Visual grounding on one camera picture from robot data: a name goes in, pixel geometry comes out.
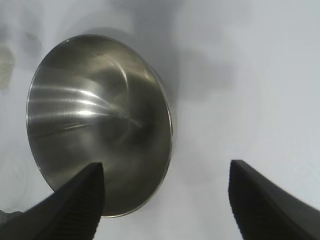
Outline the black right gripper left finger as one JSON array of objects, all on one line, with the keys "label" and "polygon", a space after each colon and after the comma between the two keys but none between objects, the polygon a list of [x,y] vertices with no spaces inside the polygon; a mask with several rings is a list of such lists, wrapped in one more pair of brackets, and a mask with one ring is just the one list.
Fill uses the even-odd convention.
[{"label": "black right gripper left finger", "polygon": [[20,214],[1,212],[2,240],[92,240],[104,208],[104,172],[91,163]]}]

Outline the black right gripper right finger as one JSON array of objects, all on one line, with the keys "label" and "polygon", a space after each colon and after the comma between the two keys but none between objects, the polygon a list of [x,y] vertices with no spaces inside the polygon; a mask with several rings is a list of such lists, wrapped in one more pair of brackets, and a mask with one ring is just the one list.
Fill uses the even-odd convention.
[{"label": "black right gripper right finger", "polygon": [[318,240],[320,212],[268,180],[243,160],[232,160],[228,197],[245,240]]}]

